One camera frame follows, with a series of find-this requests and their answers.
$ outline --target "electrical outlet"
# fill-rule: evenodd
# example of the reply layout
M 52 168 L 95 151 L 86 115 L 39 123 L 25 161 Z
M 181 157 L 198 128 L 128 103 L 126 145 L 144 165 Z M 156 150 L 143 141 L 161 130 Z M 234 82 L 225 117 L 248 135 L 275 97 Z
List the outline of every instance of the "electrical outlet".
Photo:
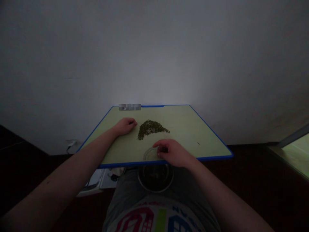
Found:
M 65 140 L 66 141 L 66 145 L 68 146 L 70 143 L 75 142 L 74 146 L 79 145 L 79 141 L 78 140 Z

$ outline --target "gray shorts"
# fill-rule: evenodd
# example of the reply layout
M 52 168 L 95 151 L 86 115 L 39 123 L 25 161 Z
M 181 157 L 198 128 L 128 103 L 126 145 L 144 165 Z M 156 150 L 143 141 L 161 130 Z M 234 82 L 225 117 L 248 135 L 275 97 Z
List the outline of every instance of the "gray shorts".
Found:
M 125 210 L 132 208 L 148 194 L 170 198 L 188 206 L 206 231 L 221 231 L 219 223 L 191 173 L 185 168 L 174 169 L 170 187 L 162 193 L 145 190 L 139 183 L 137 169 L 127 170 L 119 179 L 113 199 L 107 209 L 103 232 Z

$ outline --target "forearm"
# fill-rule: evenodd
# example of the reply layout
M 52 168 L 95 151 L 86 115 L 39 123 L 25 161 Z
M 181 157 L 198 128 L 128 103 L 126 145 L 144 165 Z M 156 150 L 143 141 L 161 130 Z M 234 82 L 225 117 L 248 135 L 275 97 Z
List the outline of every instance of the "forearm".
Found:
M 116 137 L 109 129 L 61 164 L 2 218 L 2 224 L 10 231 L 49 230 L 85 186 Z
M 195 177 L 214 210 L 221 227 L 227 231 L 273 231 L 247 203 L 223 184 L 201 162 L 190 158 L 187 169 Z

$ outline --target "light green board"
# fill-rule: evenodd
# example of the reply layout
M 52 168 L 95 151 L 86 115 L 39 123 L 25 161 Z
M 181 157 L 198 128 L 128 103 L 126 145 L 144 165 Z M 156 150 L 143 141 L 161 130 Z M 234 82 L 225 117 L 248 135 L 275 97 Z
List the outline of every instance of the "light green board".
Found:
M 140 111 L 119 111 L 114 106 L 100 122 L 82 148 L 124 117 L 134 118 L 138 125 L 127 135 L 118 137 L 111 145 L 102 164 L 142 162 L 145 152 L 160 139 L 175 139 L 196 158 L 232 156 L 230 150 L 212 132 L 189 105 L 142 108 Z M 153 120 L 168 129 L 137 140 L 139 126 Z M 148 161 L 160 160 L 156 156 Z

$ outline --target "white wall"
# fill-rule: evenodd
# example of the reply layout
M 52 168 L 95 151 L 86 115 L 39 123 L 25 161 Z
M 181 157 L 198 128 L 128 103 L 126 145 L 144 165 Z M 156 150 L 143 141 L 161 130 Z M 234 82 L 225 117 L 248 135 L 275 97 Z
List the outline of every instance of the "white wall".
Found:
M 6 1 L 0 124 L 45 152 L 112 105 L 191 104 L 227 144 L 309 123 L 308 1 Z

